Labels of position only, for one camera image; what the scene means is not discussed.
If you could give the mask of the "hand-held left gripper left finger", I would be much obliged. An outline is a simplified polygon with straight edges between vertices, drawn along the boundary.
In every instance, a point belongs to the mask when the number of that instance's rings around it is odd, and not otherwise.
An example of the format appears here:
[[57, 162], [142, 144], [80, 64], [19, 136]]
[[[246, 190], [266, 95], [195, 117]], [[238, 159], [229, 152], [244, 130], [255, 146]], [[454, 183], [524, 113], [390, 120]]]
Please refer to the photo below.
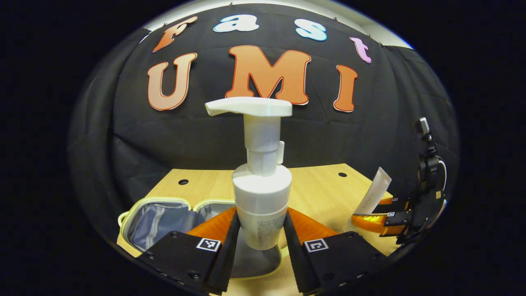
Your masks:
[[138, 264], [186, 294], [222, 295], [231, 278], [239, 229], [231, 207], [186, 234], [168, 232], [139, 255]]

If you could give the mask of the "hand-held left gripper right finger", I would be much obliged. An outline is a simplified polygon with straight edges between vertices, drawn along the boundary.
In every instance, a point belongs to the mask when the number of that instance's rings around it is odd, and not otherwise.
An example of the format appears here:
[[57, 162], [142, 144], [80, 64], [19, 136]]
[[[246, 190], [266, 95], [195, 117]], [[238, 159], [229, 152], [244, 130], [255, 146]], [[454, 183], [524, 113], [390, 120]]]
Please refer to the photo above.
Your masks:
[[387, 266], [388, 258], [354, 231], [338, 234], [287, 209], [284, 233], [298, 291], [304, 296], [349, 296]]

